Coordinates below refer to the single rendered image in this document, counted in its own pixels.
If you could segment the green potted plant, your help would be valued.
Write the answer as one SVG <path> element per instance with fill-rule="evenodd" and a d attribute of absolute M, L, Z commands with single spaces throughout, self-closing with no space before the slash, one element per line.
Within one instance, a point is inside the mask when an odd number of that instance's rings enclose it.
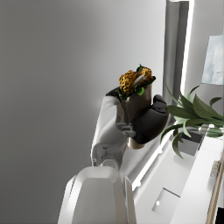
<path fill-rule="evenodd" d="M 176 106 L 167 106 L 168 112 L 175 118 L 176 123 L 163 131 L 160 140 L 172 131 L 171 146 L 180 158 L 182 155 L 179 151 L 179 143 L 183 142 L 183 134 L 191 137 L 191 131 L 203 131 L 203 128 L 207 128 L 207 137 L 217 138 L 224 135 L 224 116 L 213 109 L 213 105 L 221 98 L 214 97 L 209 104 L 206 104 L 196 94 L 191 97 L 191 93 L 197 88 L 198 86 L 192 88 L 186 96 L 179 94 L 178 99 L 174 97 L 170 89 L 167 89 L 170 97 L 177 103 Z"/>

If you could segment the white kitchen counter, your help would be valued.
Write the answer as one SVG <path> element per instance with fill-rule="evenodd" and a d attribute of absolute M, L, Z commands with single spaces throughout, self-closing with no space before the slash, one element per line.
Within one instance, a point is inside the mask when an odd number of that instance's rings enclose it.
<path fill-rule="evenodd" d="M 215 183 L 210 172 L 223 139 L 203 136 L 181 146 L 178 157 L 166 138 L 139 166 L 132 186 L 137 224 L 206 224 Z"/>

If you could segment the framed wall picture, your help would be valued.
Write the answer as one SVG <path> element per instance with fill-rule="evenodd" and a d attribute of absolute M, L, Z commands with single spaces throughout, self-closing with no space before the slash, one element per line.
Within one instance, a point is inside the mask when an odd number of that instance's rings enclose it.
<path fill-rule="evenodd" d="M 223 84 L 224 39 L 222 35 L 210 36 L 201 82 L 204 84 Z"/>

